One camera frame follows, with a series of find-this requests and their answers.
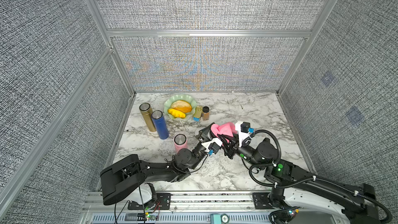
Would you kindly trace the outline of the pink cloth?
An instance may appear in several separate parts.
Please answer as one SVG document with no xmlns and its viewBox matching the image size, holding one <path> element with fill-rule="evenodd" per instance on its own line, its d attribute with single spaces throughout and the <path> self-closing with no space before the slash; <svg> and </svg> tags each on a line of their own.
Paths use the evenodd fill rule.
<svg viewBox="0 0 398 224">
<path fill-rule="evenodd" d="M 219 146 L 223 145 L 223 141 L 218 137 L 219 135 L 223 135 L 227 140 L 227 143 L 230 141 L 236 142 L 234 134 L 237 134 L 237 131 L 235 130 L 235 124 L 232 122 L 227 122 L 223 125 L 217 125 L 213 123 L 210 127 L 210 132 L 210 140 L 217 143 Z"/>
</svg>

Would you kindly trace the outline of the pink thermos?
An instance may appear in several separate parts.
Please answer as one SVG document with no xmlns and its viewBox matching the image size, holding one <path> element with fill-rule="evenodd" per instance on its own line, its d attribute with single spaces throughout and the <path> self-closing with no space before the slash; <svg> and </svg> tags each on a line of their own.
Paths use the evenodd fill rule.
<svg viewBox="0 0 398 224">
<path fill-rule="evenodd" d="M 184 134 L 177 134 L 174 137 L 174 146 L 176 153 L 182 149 L 188 148 L 187 137 Z"/>
</svg>

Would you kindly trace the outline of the blue thermos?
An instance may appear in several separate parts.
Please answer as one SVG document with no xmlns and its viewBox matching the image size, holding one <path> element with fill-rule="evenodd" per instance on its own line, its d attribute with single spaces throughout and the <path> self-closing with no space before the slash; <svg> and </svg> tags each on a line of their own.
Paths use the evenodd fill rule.
<svg viewBox="0 0 398 224">
<path fill-rule="evenodd" d="M 164 114 L 160 110 L 156 110 L 151 114 L 152 122 L 156 128 L 158 136 L 161 140 L 166 140 L 169 137 L 169 131 L 166 125 Z"/>
</svg>

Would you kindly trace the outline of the gold gradient thermos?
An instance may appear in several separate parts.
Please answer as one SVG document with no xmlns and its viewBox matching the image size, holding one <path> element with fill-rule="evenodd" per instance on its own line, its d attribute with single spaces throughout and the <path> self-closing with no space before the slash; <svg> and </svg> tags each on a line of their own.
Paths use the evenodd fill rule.
<svg viewBox="0 0 398 224">
<path fill-rule="evenodd" d="M 153 113 L 153 110 L 151 108 L 151 105 L 149 103 L 143 103 L 139 106 L 140 112 L 144 118 L 144 121 L 146 123 L 146 126 L 148 127 L 150 132 L 156 132 L 156 127 L 153 124 L 151 115 Z"/>
</svg>

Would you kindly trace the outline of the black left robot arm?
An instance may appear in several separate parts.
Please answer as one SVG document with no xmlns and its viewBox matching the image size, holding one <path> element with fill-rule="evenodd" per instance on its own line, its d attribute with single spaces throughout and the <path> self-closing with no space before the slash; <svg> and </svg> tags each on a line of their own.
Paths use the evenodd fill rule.
<svg viewBox="0 0 398 224">
<path fill-rule="evenodd" d="M 129 155 L 106 167 L 100 173 L 104 205 L 113 205 L 124 200 L 144 183 L 154 181 L 178 182 L 187 178 L 208 156 L 205 142 L 216 136 L 211 131 L 214 123 L 199 131 L 195 149 L 181 149 L 171 161 L 151 163 L 140 160 L 137 154 Z"/>
</svg>

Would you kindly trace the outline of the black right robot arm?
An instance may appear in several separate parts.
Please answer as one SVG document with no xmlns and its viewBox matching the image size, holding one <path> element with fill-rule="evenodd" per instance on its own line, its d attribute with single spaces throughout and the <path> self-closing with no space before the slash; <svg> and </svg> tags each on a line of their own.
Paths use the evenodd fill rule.
<svg viewBox="0 0 398 224">
<path fill-rule="evenodd" d="M 373 186 L 352 186 L 318 176 L 282 159 L 276 136 L 268 130 L 215 135 L 226 156 L 239 155 L 250 164 L 251 179 L 271 188 L 267 204 L 273 224 L 289 223 L 300 208 L 320 207 L 322 212 L 337 204 L 337 213 L 351 224 L 388 224 L 392 213 L 376 200 Z"/>
</svg>

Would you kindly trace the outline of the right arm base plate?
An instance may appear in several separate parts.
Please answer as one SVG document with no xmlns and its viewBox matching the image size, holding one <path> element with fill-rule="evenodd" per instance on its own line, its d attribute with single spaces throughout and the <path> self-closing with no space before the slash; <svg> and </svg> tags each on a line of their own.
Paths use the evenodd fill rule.
<svg viewBox="0 0 398 224">
<path fill-rule="evenodd" d="M 254 192 L 252 193 L 252 200 L 255 209 L 280 209 L 281 206 L 277 196 L 271 191 Z"/>
</svg>

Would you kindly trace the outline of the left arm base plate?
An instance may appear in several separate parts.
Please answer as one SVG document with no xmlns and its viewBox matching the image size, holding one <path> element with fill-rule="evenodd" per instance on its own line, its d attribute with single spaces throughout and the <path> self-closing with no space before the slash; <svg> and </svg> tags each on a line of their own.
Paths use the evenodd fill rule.
<svg viewBox="0 0 398 224">
<path fill-rule="evenodd" d="M 155 210 L 169 210 L 171 205 L 170 193 L 156 194 L 151 200 L 145 203 L 143 206 L 145 210 L 154 212 Z M 142 202 L 130 201 L 128 204 L 128 210 L 143 210 Z"/>
</svg>

